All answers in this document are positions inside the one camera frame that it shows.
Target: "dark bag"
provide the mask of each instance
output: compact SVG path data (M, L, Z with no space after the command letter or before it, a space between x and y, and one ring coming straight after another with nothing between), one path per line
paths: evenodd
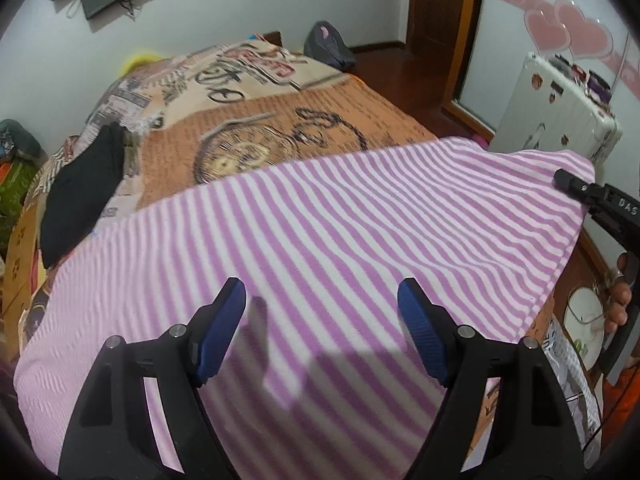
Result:
M342 72L348 72L356 64L353 52L329 22L317 22L311 29L305 41L305 56Z

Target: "heart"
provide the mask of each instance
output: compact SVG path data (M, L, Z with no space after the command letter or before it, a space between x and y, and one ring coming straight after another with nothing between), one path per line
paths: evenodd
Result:
M624 81L629 86L633 85L636 82L638 73L640 73L640 65L636 69L633 69L631 65L628 65L622 69L622 74L620 74L620 77L622 81Z
M585 18L577 5L568 0L556 0L554 15L556 22L564 25L569 32L569 50L574 59L602 58L613 50L609 29L597 20Z
M536 45L538 52L560 52L571 43L569 32L559 23L547 19L540 9L529 9L524 13L524 24L527 32Z

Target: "baseboard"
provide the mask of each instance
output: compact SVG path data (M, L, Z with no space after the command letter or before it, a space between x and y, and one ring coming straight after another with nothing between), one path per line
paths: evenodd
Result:
M494 138L494 132L492 132L491 128L466 111L462 106L460 106L460 104L458 104L458 102L444 101L442 103L442 109L455 117L467 128L470 128L473 132L481 136L487 142L491 142L491 139Z
M359 45L350 47L354 54L363 54L364 52L373 52L374 50L385 50L386 48L406 48L402 41L383 41L383 43L370 43L368 45Z

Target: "hand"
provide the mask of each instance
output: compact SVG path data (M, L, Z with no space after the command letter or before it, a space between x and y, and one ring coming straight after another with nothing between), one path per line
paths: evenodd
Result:
M618 268L625 270L626 253L620 254L618 258ZM617 282L611 287L610 307L607 310L604 322L606 333L615 332L619 326L626 323L626 306L631 301L631 289L626 282Z

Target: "cable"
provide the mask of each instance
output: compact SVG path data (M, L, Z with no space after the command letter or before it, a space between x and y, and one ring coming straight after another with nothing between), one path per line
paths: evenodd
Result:
M598 429L595 431L595 433L593 433L589 439L587 440L587 443L584 445L584 447L582 448L582 452L584 453L586 451L586 449L589 447L589 444L593 441L594 438L596 438L596 436L598 435L598 433L600 433L600 431L602 430L603 426L609 421L609 419L611 418L611 415L614 414L614 412L616 411L616 408L618 407L618 405L620 404L620 401L623 399L623 397L625 396L626 392L628 391L628 389L631 387L631 384L634 382L634 379L636 378L636 374L638 373L638 370L640 370L640 364L636 365L636 369L634 370L634 372L631 374L631 378L629 379L629 382L626 384L625 389L622 390L622 393L620 394L620 396L618 397L618 400L616 401L616 403L613 405L613 408L611 409L611 411L609 412L609 415L607 415L607 417L602 421L602 423L600 424L600 426L598 427Z
M129 16L134 22L136 21L136 10L140 10L141 7L137 7L133 4L133 0L119 0L120 6L127 11Z
M69 6L66 8L66 13L65 15L71 20L73 19L76 14L78 13L78 10L81 7L81 2L80 0L73 0Z
M575 320L580 323L581 325L590 325L591 323L593 323L594 321L599 320L601 317L604 317L604 312L602 314L600 314L599 316L594 317L593 319L589 320L589 321L583 321L582 318L580 316L578 316L574 310L571 308L571 305L569 304L569 302L567 302L566 307L569 309L569 312L571 312L574 317Z

